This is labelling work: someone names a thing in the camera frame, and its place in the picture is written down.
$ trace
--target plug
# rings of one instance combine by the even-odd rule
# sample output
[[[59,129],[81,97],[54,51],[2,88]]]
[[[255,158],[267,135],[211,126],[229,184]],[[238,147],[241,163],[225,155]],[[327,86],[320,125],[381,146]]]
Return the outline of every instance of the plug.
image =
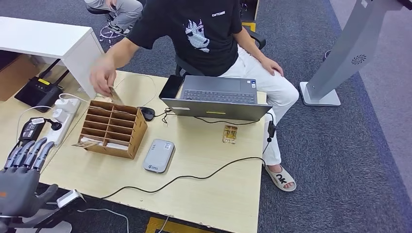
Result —
[[[58,99],[54,104],[56,105],[56,108],[62,109],[68,114],[72,114],[76,112],[76,108],[70,100],[75,99]]]
[[[57,130],[59,130],[59,129],[62,128],[62,123],[56,122],[56,121],[52,121],[52,120],[47,119],[47,118],[44,118],[44,119],[45,119],[48,123],[51,124],[51,129],[52,129],[52,130],[57,131]]]
[[[54,119],[56,119],[58,122],[63,123],[63,122],[65,122],[65,120],[67,119],[68,114],[67,114],[66,112],[64,112],[63,109],[56,109],[56,110],[53,112],[53,116],[52,116],[52,117],[53,117]]]

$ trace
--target white pants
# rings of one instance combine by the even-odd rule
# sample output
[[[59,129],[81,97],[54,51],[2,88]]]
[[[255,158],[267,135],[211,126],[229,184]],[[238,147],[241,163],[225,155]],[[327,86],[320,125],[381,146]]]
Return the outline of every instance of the white pants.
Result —
[[[221,77],[256,79],[257,91],[266,92],[267,103],[273,106],[273,108],[269,110],[269,113],[273,114],[276,125],[299,98],[298,91],[277,71],[275,71],[275,75],[272,76],[262,67],[255,57],[248,54],[240,46],[238,46],[238,53],[239,58],[234,65],[226,71],[226,73],[221,75]],[[263,149],[265,149],[268,144],[266,139],[269,137],[268,125],[270,120],[272,120],[272,117],[269,114],[266,114]],[[263,154],[263,159],[265,160],[266,165],[280,164],[280,151],[277,144],[276,134]]]

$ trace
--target laptop lid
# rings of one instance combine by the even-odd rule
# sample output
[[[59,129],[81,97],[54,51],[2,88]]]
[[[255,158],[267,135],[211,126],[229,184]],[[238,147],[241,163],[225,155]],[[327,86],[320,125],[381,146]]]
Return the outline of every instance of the laptop lid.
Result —
[[[210,117],[234,120],[259,120],[271,105],[207,102],[201,100],[166,99],[162,101],[178,116]]]

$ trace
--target black router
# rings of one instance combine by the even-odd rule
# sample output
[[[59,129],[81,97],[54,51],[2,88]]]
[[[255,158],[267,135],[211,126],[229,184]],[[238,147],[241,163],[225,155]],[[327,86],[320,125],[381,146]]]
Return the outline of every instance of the black router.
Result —
[[[31,107],[52,107],[59,98],[59,95],[63,93],[63,88],[59,86],[59,83],[69,73],[69,70],[66,70],[55,83],[50,83],[43,78],[59,61],[60,59],[57,59],[44,72],[42,72],[39,77],[35,76],[31,78],[14,97]],[[36,108],[36,110],[45,113],[49,110],[49,108]]]

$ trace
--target gray pants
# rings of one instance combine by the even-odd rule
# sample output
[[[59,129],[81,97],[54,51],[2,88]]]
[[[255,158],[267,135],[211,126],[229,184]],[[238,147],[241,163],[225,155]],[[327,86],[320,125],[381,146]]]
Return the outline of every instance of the gray pants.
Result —
[[[117,0],[115,10],[108,7],[105,0],[86,0],[86,3],[92,8],[116,13],[113,24],[123,30],[134,24],[143,11],[143,5],[137,0]]]

